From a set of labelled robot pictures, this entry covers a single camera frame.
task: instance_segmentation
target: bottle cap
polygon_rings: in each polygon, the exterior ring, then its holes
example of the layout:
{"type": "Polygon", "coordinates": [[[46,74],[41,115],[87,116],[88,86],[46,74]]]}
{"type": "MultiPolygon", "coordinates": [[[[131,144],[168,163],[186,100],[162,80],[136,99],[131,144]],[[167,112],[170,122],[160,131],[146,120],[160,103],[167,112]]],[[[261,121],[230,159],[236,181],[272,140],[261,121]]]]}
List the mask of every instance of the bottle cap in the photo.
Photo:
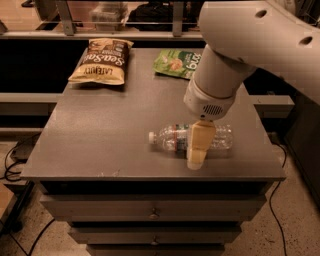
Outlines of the bottle cap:
{"type": "Polygon", "coordinates": [[[156,144],[156,134],[149,132],[149,144],[156,144]]]}

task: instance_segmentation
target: brown chip bag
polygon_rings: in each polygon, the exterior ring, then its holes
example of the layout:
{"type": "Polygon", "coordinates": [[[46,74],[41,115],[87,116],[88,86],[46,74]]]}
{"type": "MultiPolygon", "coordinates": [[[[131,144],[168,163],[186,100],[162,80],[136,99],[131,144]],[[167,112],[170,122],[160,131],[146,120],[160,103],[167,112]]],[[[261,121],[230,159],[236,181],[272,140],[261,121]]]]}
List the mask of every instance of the brown chip bag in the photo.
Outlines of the brown chip bag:
{"type": "Polygon", "coordinates": [[[88,51],[69,81],[124,84],[125,68],[132,45],[133,42],[123,39],[90,39],[88,51]]]}

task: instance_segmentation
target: gray table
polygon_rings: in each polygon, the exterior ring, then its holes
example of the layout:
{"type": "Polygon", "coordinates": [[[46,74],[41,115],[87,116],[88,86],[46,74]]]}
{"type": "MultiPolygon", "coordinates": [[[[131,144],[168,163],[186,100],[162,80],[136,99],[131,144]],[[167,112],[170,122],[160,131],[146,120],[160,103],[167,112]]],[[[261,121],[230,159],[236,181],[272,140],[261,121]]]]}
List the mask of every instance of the gray table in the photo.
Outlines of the gray table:
{"type": "Polygon", "coordinates": [[[221,245],[235,238],[227,233],[238,234],[239,224],[264,204],[266,190],[285,178],[244,86],[216,122],[232,126],[232,149],[209,153],[201,170],[189,170],[183,154],[149,145],[149,131],[196,121],[183,103],[188,81],[154,73],[159,52],[132,49],[124,86],[69,83],[22,173],[41,186],[43,204],[70,223],[71,236],[89,244],[92,255],[220,255],[221,245]],[[199,242],[203,234],[195,238],[204,222],[212,228],[206,232],[219,234],[209,247],[199,242]],[[217,222],[228,225],[221,230],[217,222]],[[174,239],[181,228],[190,236],[174,239]],[[114,229],[122,236],[114,238],[114,229]],[[133,239],[141,229],[149,238],[133,239]],[[164,245],[149,248],[148,239],[164,245]],[[190,241],[196,253],[185,249],[190,241]]]}

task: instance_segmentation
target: table top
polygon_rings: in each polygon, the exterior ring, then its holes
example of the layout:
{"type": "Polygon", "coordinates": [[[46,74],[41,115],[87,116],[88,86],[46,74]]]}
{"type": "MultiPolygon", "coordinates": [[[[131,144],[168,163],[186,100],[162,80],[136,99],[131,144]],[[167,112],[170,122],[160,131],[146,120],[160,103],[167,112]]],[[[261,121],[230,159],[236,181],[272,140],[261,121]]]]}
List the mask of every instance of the table top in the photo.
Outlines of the table top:
{"type": "Polygon", "coordinates": [[[148,143],[150,131],[197,121],[183,103],[188,81],[153,71],[160,50],[133,48],[123,86],[69,83],[21,177],[34,181],[284,179],[243,85],[228,114],[216,121],[232,126],[232,149],[208,153],[200,170],[188,169],[183,154],[148,143]]]}

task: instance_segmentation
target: bottle label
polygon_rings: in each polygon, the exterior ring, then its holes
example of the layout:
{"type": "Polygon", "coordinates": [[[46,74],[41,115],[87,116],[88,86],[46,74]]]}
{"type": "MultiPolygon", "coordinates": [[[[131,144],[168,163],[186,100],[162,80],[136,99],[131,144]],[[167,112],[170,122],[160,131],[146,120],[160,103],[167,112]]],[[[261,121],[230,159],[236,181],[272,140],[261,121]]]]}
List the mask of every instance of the bottle label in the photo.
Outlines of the bottle label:
{"type": "Polygon", "coordinates": [[[189,129],[188,124],[176,124],[176,151],[183,152],[187,149],[186,131],[189,129]]]}

